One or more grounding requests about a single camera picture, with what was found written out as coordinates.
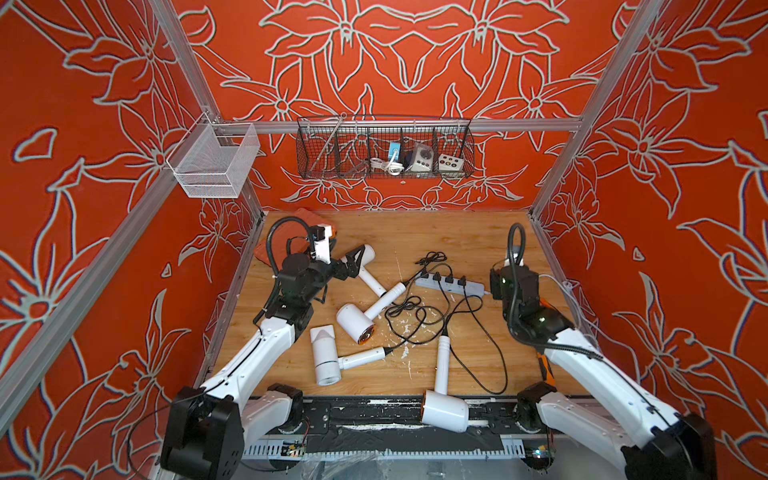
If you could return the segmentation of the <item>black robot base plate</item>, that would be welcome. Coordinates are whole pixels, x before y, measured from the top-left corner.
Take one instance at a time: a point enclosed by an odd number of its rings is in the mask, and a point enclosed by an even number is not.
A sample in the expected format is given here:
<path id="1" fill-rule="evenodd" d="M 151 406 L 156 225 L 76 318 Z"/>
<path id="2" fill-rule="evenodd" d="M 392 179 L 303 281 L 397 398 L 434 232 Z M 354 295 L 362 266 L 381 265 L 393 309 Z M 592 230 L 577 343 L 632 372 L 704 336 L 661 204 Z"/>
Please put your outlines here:
<path id="1" fill-rule="evenodd" d="M 495 434 L 538 434 L 546 427 L 535 407 L 520 407 L 515 396 L 464 396 L 469 406 L 469 428 Z M 312 434 L 340 428 L 356 430 L 418 429 L 424 424 L 420 396 L 309 396 L 303 415 Z"/>

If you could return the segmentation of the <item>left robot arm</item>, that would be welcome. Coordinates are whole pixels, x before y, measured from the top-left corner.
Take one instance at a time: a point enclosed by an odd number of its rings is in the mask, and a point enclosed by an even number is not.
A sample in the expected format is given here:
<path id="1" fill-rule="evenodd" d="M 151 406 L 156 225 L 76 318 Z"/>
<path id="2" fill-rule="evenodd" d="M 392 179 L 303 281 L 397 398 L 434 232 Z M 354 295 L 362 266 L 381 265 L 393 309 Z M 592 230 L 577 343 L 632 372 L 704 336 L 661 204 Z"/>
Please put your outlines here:
<path id="1" fill-rule="evenodd" d="M 373 259 L 361 245 L 341 259 L 287 256 L 275 275 L 263 318 L 248 343 L 200 387 L 184 387 L 170 407 L 160 466 L 187 479 L 229 479 L 246 447 L 269 431 L 300 422 L 300 390 L 273 384 L 251 396 L 273 364 L 306 330 L 312 302 L 332 279 L 356 278 Z"/>

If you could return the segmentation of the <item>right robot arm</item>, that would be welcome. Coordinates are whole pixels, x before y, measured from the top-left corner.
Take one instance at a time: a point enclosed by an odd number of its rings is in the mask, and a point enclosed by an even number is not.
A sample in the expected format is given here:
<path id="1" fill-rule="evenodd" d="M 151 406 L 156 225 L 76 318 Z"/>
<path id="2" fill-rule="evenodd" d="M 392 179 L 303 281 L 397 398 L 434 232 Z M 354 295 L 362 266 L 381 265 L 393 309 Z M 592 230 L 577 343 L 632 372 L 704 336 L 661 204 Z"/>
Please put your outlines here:
<path id="1" fill-rule="evenodd" d="M 600 416 L 540 382 L 518 396 L 530 406 L 526 418 L 568 435 L 628 479 L 716 478 L 714 433 L 706 420 L 681 414 L 603 356 L 540 298 L 539 276 L 528 267 L 511 262 L 489 277 L 512 337 L 563 368 L 609 414 Z"/>

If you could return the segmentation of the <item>white power strip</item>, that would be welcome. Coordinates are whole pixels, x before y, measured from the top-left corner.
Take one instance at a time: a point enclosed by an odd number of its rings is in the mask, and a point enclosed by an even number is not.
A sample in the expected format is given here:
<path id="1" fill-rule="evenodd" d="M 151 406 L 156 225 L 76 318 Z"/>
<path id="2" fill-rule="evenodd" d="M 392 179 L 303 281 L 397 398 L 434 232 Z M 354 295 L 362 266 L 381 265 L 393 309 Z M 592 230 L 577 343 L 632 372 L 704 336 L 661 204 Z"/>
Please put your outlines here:
<path id="1" fill-rule="evenodd" d="M 486 288 L 482 283 L 472 282 L 465 277 L 452 279 L 448 281 L 447 277 L 437 278 L 434 274 L 422 275 L 415 279 L 414 284 L 418 287 L 443 291 L 457 295 L 466 294 L 468 297 L 483 297 L 487 294 Z"/>

